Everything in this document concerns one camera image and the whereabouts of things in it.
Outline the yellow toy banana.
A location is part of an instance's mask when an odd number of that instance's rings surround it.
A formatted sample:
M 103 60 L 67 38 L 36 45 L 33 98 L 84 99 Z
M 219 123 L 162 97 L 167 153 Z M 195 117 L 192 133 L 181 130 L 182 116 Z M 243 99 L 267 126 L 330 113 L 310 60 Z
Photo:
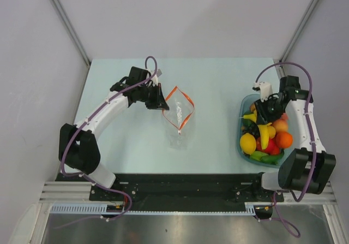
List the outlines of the yellow toy banana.
M 268 146 L 268 141 L 269 141 L 269 135 L 267 131 L 267 125 L 265 124 L 259 124 L 258 129 L 260 132 L 260 143 L 261 143 L 261 148 L 264 150 Z

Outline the clear orange-zipper zip bag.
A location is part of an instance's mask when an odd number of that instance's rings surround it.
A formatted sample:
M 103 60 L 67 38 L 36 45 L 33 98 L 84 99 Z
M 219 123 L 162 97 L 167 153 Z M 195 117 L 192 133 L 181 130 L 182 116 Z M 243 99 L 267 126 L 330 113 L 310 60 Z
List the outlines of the clear orange-zipper zip bag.
M 165 136 L 170 148 L 186 149 L 195 129 L 195 104 L 187 93 L 175 86 L 165 98 L 169 110 L 163 110 Z

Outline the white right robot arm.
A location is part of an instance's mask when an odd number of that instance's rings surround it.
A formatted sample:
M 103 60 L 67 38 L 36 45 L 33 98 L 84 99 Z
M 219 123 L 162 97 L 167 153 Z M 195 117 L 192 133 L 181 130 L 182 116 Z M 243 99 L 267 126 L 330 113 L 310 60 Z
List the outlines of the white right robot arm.
M 280 79 L 278 93 L 267 82 L 255 82 L 253 90 L 260 93 L 255 101 L 257 124 L 269 124 L 286 114 L 293 125 L 293 150 L 277 172 L 262 174 L 261 182 L 251 188 L 252 196 L 264 201 L 272 191 L 321 194 L 336 159 L 326 152 L 317 133 L 311 89 L 302 89 L 298 77 L 286 76 Z

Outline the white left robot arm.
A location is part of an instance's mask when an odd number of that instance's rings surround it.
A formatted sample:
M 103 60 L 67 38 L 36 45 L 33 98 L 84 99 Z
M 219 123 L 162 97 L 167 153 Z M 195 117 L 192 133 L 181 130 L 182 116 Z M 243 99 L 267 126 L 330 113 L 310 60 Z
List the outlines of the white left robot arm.
M 158 77 L 161 72 L 132 67 L 128 76 L 111 86 L 106 99 L 85 119 L 64 124 L 59 132 L 58 159 L 61 167 L 75 169 L 102 186 L 108 200 L 119 197 L 116 176 L 101 163 L 98 139 L 108 125 L 133 103 L 143 102 L 150 110 L 168 110 Z

